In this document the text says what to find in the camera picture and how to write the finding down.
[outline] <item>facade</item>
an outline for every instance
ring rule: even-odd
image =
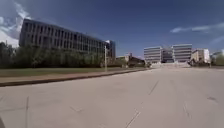
[[[162,61],[162,47],[149,47],[144,49],[146,63],[159,63]]]
[[[163,63],[172,63],[173,56],[172,56],[172,49],[171,48],[163,48],[163,55],[162,55],[162,62]]]
[[[191,59],[195,62],[210,63],[210,55],[208,49],[197,49],[192,52]]]
[[[192,45],[191,44],[180,44],[173,45],[173,59],[174,62],[187,62],[191,59]]]
[[[113,59],[112,61],[114,61],[116,59],[116,45],[114,41],[111,40],[107,40],[107,48],[108,48],[108,56],[111,57],[111,59]]]
[[[132,56],[132,53],[128,53],[125,56],[120,56],[116,58],[117,60],[125,61],[124,67],[135,67],[135,66],[145,66],[145,61],[138,57]]]
[[[24,19],[19,46],[33,46],[49,49],[75,50],[84,54],[104,56],[105,46],[108,57],[115,60],[115,42],[102,41],[88,35],[73,32],[55,25]]]

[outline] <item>curb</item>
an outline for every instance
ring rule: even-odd
[[[125,74],[125,73],[131,73],[131,72],[145,71],[145,70],[147,70],[147,69],[120,71],[120,72],[112,72],[112,73],[107,73],[107,74],[77,76],[77,77],[69,77],[69,78],[53,78],[53,79],[43,79],[43,80],[33,80],[33,81],[5,82],[5,83],[0,83],[0,87],[22,86],[22,85],[29,85],[29,84],[43,84],[43,83],[52,83],[52,82],[60,82],[60,81],[96,78],[96,77],[104,77],[104,76],[112,76],[112,75]]]

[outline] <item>sidewalk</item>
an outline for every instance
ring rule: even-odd
[[[60,74],[60,75],[44,75],[44,76],[30,76],[30,77],[4,77],[0,78],[0,87],[4,86],[18,86],[27,84],[41,84],[66,80],[86,79],[102,76],[110,76],[116,74],[144,71],[146,69],[133,69],[125,71],[111,71],[111,72],[92,72],[92,73],[78,73],[78,74]]]

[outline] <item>tree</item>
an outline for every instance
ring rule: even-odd
[[[215,64],[218,66],[224,66],[224,56],[223,55],[218,55]]]

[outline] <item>roof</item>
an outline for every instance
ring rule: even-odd
[[[176,44],[176,45],[172,45],[172,46],[189,46],[189,45],[192,46],[192,44]]]
[[[48,25],[48,26],[52,26],[52,27],[57,27],[57,28],[60,28],[60,29],[65,30],[65,31],[70,31],[70,32],[72,32],[72,33],[77,33],[77,34],[86,36],[86,37],[88,37],[88,38],[92,38],[92,39],[95,39],[95,40],[98,40],[98,41],[101,41],[101,42],[104,42],[104,43],[108,43],[108,42],[103,41],[103,40],[101,40],[101,39],[98,39],[98,38],[96,38],[96,37],[92,37],[92,36],[89,36],[89,35],[87,35],[87,34],[83,34],[83,33],[81,33],[81,32],[72,31],[72,30],[69,30],[69,29],[67,29],[67,28],[60,27],[60,26],[58,26],[58,25],[49,24],[49,23],[45,23],[45,22],[37,21],[37,20],[30,20],[30,19],[26,19],[26,18],[24,19],[24,22],[34,22],[34,23],[39,23],[39,24]]]
[[[144,49],[149,49],[149,48],[162,48],[161,46],[155,46],[155,47],[146,47]]]

